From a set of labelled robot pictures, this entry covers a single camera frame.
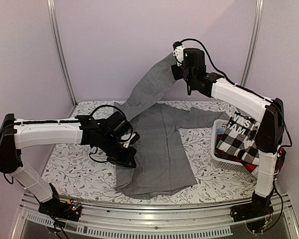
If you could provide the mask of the aluminium frame post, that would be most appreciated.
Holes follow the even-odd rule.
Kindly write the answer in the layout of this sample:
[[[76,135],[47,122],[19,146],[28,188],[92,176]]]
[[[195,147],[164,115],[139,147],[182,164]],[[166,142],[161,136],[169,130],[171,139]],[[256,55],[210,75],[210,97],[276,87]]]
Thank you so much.
[[[263,8],[264,8],[264,0],[256,0],[254,21],[253,21],[251,37],[249,41],[247,58],[245,61],[242,78],[240,82],[240,85],[243,87],[247,85],[248,77],[252,67],[252,62],[253,62],[256,46],[257,46],[260,28],[261,28]]]
[[[70,80],[70,75],[68,72],[65,56],[64,56],[64,51],[62,47],[62,42],[61,42],[61,36],[59,32],[59,27],[58,27],[58,21],[57,21],[57,14],[56,14],[56,7],[55,7],[55,1],[54,0],[47,0],[47,10],[49,14],[49,20],[50,20],[50,25],[51,25],[51,30],[52,30],[52,36],[56,48],[56,53],[57,53],[57,58],[59,61],[61,73],[63,76],[63,80],[65,83],[65,87],[70,99],[70,102],[73,106],[77,105],[77,100],[75,97],[74,89]]]

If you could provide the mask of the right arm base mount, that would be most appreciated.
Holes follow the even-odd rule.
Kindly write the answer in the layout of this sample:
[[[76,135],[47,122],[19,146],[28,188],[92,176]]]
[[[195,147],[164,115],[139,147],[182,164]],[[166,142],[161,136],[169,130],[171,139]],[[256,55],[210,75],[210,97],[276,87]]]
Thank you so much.
[[[230,216],[234,222],[239,222],[269,215],[273,212],[274,209],[271,205],[271,201],[256,200],[231,207]]]

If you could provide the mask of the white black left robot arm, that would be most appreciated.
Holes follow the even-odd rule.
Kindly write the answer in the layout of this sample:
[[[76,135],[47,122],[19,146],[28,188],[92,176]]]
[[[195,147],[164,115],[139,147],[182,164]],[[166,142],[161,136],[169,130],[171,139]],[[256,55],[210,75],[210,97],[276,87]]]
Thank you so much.
[[[53,216],[64,212],[66,203],[59,199],[56,189],[25,161],[23,148],[48,144],[88,145],[101,149],[107,162],[116,166],[135,168],[139,139],[125,115],[114,112],[106,119],[80,115],[67,119],[23,120],[7,114],[0,128],[0,173],[9,174],[40,202]]]

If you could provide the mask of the aluminium frame post left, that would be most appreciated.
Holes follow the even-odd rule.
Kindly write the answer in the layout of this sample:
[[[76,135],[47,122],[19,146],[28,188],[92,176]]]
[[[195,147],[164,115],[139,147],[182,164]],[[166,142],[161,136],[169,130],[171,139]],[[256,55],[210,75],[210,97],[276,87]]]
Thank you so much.
[[[50,20],[50,25],[51,25],[51,30],[52,30],[52,36],[56,48],[56,53],[57,53],[57,58],[59,61],[61,73],[63,76],[63,80],[65,83],[65,87],[70,99],[70,102],[73,106],[77,105],[77,100],[75,97],[74,89],[70,80],[70,75],[68,72],[65,56],[64,56],[64,51],[62,47],[62,42],[61,42],[61,36],[59,32],[59,27],[58,27],[58,21],[57,21],[57,14],[56,14],[56,7],[55,7],[55,1],[54,0],[47,0],[47,10],[49,14],[49,20]]]

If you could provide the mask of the white plastic laundry basket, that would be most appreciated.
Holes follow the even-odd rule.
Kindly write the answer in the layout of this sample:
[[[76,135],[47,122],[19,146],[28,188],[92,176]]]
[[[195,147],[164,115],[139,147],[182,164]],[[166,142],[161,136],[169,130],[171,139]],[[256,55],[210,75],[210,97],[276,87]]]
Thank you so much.
[[[227,120],[217,119],[212,127],[211,159],[215,167],[238,172],[256,172],[257,165],[239,159],[235,154],[227,152],[229,146],[223,144],[223,136],[227,128]]]

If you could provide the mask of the aluminium frame post right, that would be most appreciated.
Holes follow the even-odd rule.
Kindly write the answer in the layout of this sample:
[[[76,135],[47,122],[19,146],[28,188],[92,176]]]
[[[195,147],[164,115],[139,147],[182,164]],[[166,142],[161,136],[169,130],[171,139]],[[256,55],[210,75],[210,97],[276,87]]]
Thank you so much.
[[[261,28],[263,8],[264,8],[264,0],[256,0],[254,21],[253,21],[251,37],[249,41],[247,58],[245,61],[242,78],[240,82],[240,85],[243,87],[247,85],[248,77],[252,67],[252,62],[253,62],[256,46],[257,46],[260,28]]]

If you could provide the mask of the black white checkered shirt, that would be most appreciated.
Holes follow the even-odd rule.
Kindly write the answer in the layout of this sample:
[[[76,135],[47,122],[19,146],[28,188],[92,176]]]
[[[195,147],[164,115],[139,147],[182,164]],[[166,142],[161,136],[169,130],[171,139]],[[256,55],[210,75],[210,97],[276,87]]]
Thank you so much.
[[[256,147],[255,136],[260,127],[260,123],[252,117],[235,112],[227,123],[227,128],[223,136],[223,144],[229,146],[227,152],[235,154],[249,147]]]

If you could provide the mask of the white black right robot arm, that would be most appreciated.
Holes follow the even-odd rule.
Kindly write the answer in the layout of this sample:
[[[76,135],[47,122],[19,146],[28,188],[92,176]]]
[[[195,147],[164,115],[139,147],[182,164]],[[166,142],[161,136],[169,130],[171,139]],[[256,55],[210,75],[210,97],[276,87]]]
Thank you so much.
[[[258,179],[252,203],[248,205],[250,216],[258,217],[267,209],[274,191],[278,158],[283,147],[283,102],[278,98],[270,100],[233,83],[219,69],[214,73],[207,73],[205,68],[176,63],[172,65],[171,70],[175,80],[185,80],[189,94],[191,91],[198,91],[207,97],[227,102],[260,124],[255,135],[255,145],[259,154]]]

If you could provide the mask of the red black plaid shirt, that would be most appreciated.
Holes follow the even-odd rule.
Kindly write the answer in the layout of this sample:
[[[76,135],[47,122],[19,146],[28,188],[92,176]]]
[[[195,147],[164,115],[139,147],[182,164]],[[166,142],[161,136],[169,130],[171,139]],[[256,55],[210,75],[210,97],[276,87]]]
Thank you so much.
[[[284,162],[285,162],[285,156],[286,151],[281,148],[278,155],[277,155],[277,161],[276,161],[276,169],[275,171],[281,171]],[[249,147],[247,149],[243,149],[238,153],[239,159],[241,159],[241,163],[244,165],[246,170],[250,172],[254,177],[258,176],[259,171],[259,151],[254,147]]]

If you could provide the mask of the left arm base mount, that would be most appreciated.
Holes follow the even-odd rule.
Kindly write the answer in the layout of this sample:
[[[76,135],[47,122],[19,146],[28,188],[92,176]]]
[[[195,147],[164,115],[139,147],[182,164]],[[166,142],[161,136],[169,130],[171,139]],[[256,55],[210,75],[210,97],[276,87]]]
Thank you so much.
[[[45,203],[40,202],[38,211],[54,218],[78,222],[82,212],[82,205],[79,202],[73,202],[72,199],[62,202],[52,198]]]

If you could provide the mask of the grey long sleeve shirt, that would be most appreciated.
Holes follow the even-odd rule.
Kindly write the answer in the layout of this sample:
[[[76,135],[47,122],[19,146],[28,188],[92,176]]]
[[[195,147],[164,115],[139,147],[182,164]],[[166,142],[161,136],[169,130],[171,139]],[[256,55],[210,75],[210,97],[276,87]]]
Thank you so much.
[[[226,112],[187,111],[158,103],[176,82],[173,64],[175,58],[168,54],[149,69],[123,104],[114,104],[140,135],[134,144],[136,168],[116,168],[116,191],[131,198],[173,195],[196,184],[179,128],[212,127],[215,120],[230,118]]]

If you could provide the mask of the aluminium front rail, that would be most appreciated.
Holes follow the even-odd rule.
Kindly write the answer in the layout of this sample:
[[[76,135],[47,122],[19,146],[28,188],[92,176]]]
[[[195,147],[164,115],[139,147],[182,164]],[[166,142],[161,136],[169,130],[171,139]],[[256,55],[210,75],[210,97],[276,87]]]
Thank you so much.
[[[236,222],[233,206],[248,200],[191,205],[138,205],[83,201],[79,221],[63,228],[38,211],[25,193],[12,231],[14,239],[299,239],[299,225],[287,194],[272,197],[269,230],[252,233],[249,221]]]

